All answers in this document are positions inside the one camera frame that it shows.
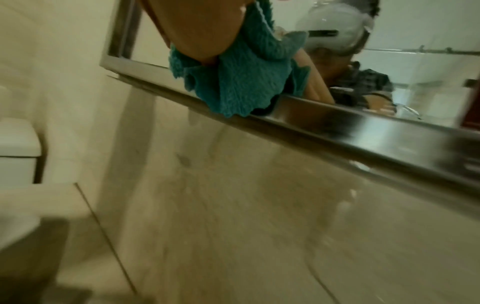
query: green towel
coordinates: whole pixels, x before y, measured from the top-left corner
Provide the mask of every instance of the green towel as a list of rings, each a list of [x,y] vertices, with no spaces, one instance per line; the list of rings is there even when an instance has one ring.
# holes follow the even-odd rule
[[[270,1],[257,0],[246,8],[239,35],[217,65],[202,66],[172,45],[170,69],[213,112],[245,117],[267,108],[278,94],[303,94],[310,68],[299,68],[292,57],[307,37],[306,32],[292,32],[277,39]]]

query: white helmet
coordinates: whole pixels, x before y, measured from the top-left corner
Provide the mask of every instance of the white helmet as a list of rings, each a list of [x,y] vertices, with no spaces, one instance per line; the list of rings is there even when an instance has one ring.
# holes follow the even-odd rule
[[[365,1],[334,0],[316,2],[296,24],[297,31],[307,31],[307,52],[318,48],[338,55],[351,55],[361,48],[374,28]]]

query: toilet tank lid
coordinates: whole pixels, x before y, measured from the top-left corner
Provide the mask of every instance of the toilet tank lid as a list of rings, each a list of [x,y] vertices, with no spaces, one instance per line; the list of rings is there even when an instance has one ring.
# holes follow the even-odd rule
[[[39,138],[29,121],[0,118],[0,157],[38,157],[41,154]]]

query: toilet tank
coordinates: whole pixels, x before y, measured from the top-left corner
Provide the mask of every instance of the toilet tank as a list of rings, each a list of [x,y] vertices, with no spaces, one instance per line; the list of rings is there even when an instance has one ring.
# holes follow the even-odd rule
[[[30,122],[0,118],[0,190],[32,184],[41,154]]]

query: shower curtain rod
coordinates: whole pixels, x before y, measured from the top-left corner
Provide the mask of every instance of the shower curtain rod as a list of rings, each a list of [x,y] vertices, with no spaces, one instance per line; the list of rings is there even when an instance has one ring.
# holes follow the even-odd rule
[[[480,56],[480,51],[457,51],[452,48],[446,48],[443,50],[428,50],[428,49],[425,49],[425,46],[421,46],[418,49],[365,49],[365,50],[377,51],[377,52],[409,53],[409,54],[446,54],[446,55]]]

